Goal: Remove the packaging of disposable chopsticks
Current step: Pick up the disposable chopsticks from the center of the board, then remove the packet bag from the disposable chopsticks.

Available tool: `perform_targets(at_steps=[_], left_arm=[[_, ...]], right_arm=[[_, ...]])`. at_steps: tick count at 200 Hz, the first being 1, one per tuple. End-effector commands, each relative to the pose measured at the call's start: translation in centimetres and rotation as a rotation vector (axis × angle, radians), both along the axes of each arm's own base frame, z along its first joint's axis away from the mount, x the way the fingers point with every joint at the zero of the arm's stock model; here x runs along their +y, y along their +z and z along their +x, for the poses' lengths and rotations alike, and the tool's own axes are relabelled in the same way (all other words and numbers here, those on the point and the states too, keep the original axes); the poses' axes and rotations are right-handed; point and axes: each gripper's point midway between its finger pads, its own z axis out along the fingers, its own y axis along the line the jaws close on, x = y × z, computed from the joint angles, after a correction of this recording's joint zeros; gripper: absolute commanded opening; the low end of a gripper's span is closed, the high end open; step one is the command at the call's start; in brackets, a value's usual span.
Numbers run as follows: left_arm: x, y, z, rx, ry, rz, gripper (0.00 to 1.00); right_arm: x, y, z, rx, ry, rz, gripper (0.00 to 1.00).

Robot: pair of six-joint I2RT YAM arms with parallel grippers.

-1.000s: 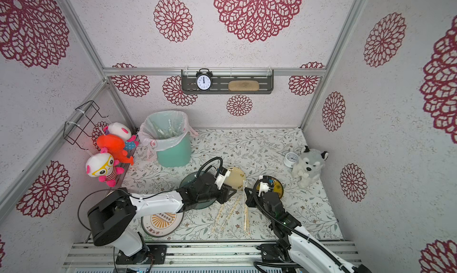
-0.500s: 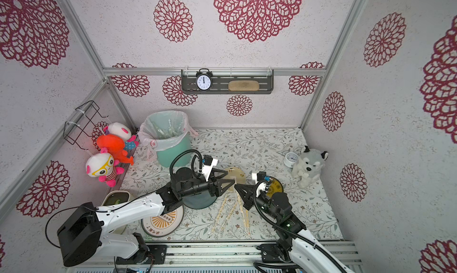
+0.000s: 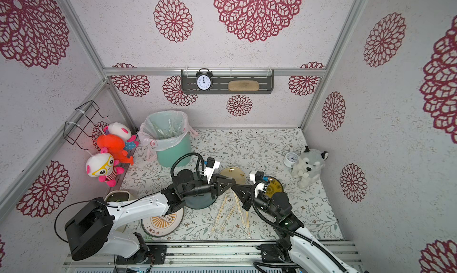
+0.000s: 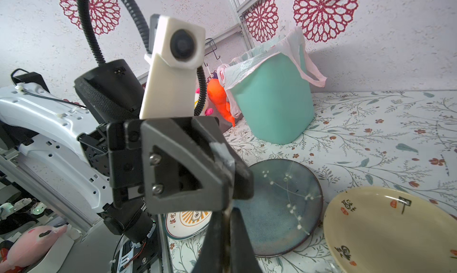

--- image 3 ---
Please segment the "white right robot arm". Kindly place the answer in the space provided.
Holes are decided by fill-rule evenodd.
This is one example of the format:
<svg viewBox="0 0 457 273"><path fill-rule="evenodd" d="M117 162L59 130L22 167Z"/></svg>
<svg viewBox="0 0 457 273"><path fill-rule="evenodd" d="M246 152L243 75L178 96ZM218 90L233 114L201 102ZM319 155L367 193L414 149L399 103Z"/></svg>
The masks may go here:
<svg viewBox="0 0 457 273"><path fill-rule="evenodd" d="M278 235L276 252L288 267L298 267L307 273L355 273L357 270L329 251L293 213L288 194L265 194L264 180L254 185L235 185L233 192L245 209L253 209Z"/></svg>

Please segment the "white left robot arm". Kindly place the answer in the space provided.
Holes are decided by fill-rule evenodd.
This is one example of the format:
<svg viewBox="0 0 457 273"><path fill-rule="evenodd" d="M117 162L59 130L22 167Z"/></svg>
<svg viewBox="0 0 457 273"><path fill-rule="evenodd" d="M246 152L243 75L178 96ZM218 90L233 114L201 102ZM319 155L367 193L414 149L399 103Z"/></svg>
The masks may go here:
<svg viewBox="0 0 457 273"><path fill-rule="evenodd" d="M117 255L125 264L146 261L151 251L140 233L126 234L117 229L149 217L162 217L186 206L189 197L210 194L217 198L236 183L215 174L210 180L195 180L193 172L182 170L162 191L127 202L90 200L66 225L71 258L82 261L96 254Z"/></svg>

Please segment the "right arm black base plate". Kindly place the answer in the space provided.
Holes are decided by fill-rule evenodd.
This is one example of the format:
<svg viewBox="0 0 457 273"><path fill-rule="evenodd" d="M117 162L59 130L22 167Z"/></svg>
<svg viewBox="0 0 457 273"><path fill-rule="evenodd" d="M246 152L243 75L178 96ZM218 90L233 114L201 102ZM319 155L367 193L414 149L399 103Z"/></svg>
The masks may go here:
<svg viewBox="0 0 457 273"><path fill-rule="evenodd" d="M263 243L256 247L261 252L264 263L283 263L285 262L284 252L277 244Z"/></svg>

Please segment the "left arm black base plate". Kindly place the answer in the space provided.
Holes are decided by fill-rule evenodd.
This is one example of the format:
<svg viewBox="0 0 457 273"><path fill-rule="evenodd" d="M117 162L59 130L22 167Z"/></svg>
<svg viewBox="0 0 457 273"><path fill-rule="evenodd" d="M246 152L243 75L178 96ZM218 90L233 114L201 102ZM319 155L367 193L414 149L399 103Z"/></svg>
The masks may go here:
<svg viewBox="0 0 457 273"><path fill-rule="evenodd" d="M148 250L140 249L130 258L118 256L115 259L116 265L162 265L165 262L168 246L165 244L149 244Z"/></svg>

